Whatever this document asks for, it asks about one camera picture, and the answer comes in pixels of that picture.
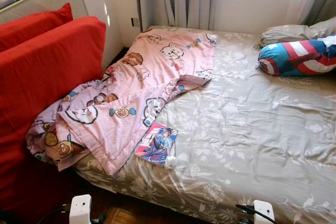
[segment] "floral bedsheet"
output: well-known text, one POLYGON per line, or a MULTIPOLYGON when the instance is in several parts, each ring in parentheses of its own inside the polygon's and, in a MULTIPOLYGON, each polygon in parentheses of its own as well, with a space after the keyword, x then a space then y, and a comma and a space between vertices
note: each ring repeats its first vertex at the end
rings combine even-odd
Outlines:
POLYGON ((335 223, 335 73, 269 76, 256 68, 259 36, 216 34, 212 80, 156 119, 179 131, 175 169, 132 155, 111 177, 88 155, 75 170, 109 191, 213 223, 236 224, 235 204, 255 199, 270 202, 279 223, 335 223))

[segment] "gray pillow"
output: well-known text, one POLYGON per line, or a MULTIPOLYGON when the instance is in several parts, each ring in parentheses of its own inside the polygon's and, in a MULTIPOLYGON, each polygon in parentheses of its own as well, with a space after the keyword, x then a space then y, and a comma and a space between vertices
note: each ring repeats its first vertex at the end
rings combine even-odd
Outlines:
POLYGON ((267 28, 258 44, 262 48, 269 44, 327 37, 336 32, 336 16, 312 26, 284 25, 267 28))

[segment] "captain america pillow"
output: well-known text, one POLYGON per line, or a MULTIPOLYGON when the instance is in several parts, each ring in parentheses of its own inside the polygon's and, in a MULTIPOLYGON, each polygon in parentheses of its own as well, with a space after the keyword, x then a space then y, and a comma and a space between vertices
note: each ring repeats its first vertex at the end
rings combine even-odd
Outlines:
POLYGON ((336 36, 271 44, 258 61, 262 71, 274 76, 323 74, 336 69, 336 36))

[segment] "pillow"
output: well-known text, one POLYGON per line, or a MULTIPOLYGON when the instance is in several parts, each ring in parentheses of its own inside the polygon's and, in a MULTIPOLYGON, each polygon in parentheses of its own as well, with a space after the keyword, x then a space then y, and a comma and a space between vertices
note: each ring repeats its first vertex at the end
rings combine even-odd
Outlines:
POLYGON ((71 6, 48 10, 0 25, 0 52, 72 21, 71 6))
POLYGON ((336 36, 271 44, 258 60, 262 71, 275 76, 326 73, 336 68, 336 36))
POLYGON ((310 27, 301 25, 284 25, 267 28, 261 34, 259 47, 282 42, 317 39, 336 32, 336 16, 310 27))

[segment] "comic book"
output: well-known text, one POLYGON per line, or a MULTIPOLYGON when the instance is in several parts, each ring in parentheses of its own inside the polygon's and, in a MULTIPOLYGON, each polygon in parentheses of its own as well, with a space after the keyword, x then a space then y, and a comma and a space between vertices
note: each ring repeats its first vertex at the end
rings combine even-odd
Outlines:
POLYGON ((135 155, 162 166, 175 146, 176 137, 176 129, 153 123, 142 138, 135 155))

